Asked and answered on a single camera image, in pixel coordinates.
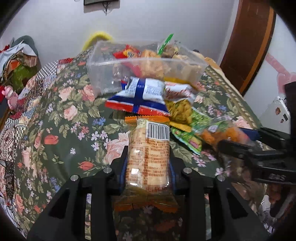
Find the small black wall screen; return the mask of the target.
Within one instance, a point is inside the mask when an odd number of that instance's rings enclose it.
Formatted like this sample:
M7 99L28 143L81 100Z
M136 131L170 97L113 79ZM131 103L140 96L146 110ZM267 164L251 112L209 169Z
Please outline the small black wall screen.
M117 0L84 0L83 3L85 6L87 6L87 5L98 4L98 3L107 3L111 1L117 1Z

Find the blue white red snack bag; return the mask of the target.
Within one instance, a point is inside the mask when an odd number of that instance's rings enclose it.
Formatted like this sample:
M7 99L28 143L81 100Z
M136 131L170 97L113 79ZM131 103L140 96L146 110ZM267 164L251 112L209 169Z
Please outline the blue white red snack bag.
M130 77L122 90L105 102L107 108L138 115L169 116L164 101L165 83L153 78Z

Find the green floral bed cover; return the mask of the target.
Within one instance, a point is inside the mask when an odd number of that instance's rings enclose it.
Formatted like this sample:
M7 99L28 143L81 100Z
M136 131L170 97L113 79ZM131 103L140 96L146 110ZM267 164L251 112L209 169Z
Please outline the green floral bed cover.
M29 120L18 143L14 193L15 219L24 237L71 175L96 174L118 158L128 144L129 128L123 112L105 108L107 96L94 98L86 67L91 51L80 53L55 77L39 77L42 69L27 83L34 94L29 105L33 110L24 113ZM201 113L211 118L229 114L232 123L240 128L261 126L221 70L209 65L198 88L194 107ZM186 166L201 175L233 176L233 186L257 211L267 185L251 181L239 160L220 164L211 147L204 145L197 155L173 137L170 145ZM117 240L180 238L181 212L163 212L148 204L114 215Z

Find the clear plastic storage box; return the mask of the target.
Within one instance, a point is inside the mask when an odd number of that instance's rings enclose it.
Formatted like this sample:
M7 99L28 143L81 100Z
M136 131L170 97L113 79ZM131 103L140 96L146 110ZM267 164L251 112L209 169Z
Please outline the clear plastic storage box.
M157 41L99 41L87 60L95 96L121 91L131 76L189 84L197 87L207 63L177 42L161 47Z

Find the gold brown biscuit pack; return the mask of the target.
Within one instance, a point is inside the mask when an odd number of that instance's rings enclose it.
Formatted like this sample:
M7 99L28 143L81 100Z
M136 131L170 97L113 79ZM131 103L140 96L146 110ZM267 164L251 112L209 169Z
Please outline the gold brown biscuit pack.
M187 55L174 55L168 61L163 79L169 82L189 84L195 87L200 81L206 64L200 58L192 59Z

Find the orange snack clear bag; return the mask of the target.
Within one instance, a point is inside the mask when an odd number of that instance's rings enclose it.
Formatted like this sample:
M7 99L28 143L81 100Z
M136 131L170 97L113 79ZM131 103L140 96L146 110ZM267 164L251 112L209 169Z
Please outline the orange snack clear bag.
M229 115L210 120L197 131L197 136L205 143L216 149L221 140L233 141L239 144L248 144L250 138L230 120Z

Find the green pea snack packet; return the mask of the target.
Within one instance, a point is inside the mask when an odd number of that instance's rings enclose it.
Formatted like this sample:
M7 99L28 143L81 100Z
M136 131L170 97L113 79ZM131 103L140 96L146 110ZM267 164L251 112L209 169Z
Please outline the green pea snack packet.
M194 154L199 155L202 151L202 144L213 145L215 140L211 136L209 128L214 126L217 129L217 118L211 118L192 108L192 122L188 125L170 122L171 133L181 143L185 144Z

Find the yellow curved foam tube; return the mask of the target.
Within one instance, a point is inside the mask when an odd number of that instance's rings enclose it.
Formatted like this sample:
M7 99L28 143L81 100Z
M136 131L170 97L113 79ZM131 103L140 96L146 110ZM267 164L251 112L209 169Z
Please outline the yellow curved foam tube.
M84 43L82 51L87 50L91 46L95 45L98 41L111 41L111 40L113 40L113 38L108 33L104 31L95 32Z

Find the brown wooden wardrobe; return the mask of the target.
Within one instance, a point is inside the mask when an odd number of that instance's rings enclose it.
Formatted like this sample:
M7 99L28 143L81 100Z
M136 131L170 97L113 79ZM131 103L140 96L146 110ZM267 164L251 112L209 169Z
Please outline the brown wooden wardrobe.
M267 54L275 20L269 1L239 1L220 68L241 95L247 92Z

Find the beige plush blanket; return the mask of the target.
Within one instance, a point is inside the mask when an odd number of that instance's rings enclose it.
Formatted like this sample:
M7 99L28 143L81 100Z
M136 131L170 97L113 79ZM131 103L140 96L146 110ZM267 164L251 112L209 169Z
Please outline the beige plush blanket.
M221 70L220 66L211 58L209 57L204 57L199 51L194 50L192 51L192 53L194 53L196 56L198 56L199 58L203 59L208 65L210 65L212 68Z

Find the orange round cracker pack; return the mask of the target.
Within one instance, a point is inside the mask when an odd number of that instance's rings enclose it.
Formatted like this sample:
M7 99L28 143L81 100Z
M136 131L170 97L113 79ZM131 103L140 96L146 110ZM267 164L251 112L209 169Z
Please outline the orange round cracker pack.
M165 116L127 116L130 127L125 170L125 189L114 204L115 211L156 207L175 213L170 177L170 120Z

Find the clear bag brown pastry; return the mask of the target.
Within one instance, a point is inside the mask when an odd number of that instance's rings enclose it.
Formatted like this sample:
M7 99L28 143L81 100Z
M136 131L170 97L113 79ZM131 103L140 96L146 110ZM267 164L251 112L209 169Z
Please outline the clear bag brown pastry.
M164 71L168 67L166 59L172 59L179 54L179 47L176 43L170 43L173 33L158 43L156 51L145 49L140 57L144 60L139 62L143 78L163 79Z

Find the yellow white snack bag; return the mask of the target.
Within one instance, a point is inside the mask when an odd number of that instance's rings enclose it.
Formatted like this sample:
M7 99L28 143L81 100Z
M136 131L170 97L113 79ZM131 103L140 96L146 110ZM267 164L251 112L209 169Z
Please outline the yellow white snack bag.
M170 125L191 132L192 107L198 91L189 84L165 82L164 100L170 114Z

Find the red noodle snack bag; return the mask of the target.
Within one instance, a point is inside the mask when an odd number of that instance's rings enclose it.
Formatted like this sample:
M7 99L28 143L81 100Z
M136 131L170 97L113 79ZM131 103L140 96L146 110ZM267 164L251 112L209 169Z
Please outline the red noodle snack bag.
M141 51L132 45L126 45L123 50L114 52L112 55L115 57L115 59L133 59L139 58ZM123 62L123 65L129 68L135 77L142 77L142 71L137 63L133 61L127 61Z

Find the pile of clothes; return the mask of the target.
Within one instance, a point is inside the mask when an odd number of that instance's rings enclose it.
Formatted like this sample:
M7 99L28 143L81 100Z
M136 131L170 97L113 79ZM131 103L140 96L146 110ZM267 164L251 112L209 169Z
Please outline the pile of clothes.
M34 40L22 36L1 50L1 86L12 86L20 93L38 71L39 54Z

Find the white sliding wardrobe door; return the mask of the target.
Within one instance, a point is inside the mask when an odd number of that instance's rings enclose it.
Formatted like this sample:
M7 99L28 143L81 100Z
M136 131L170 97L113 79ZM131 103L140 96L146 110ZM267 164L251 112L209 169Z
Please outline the white sliding wardrobe door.
M295 81L295 38L280 16L262 65L245 101L264 127L290 133L284 85Z

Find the pink plush toy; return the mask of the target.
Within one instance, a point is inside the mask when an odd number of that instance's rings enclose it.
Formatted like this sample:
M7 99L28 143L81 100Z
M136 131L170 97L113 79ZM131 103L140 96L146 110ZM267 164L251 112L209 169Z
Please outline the pink plush toy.
M10 85L5 86L4 90L2 90L1 93L7 99L9 108L11 110L14 110L18 102L18 94L13 90L13 88Z

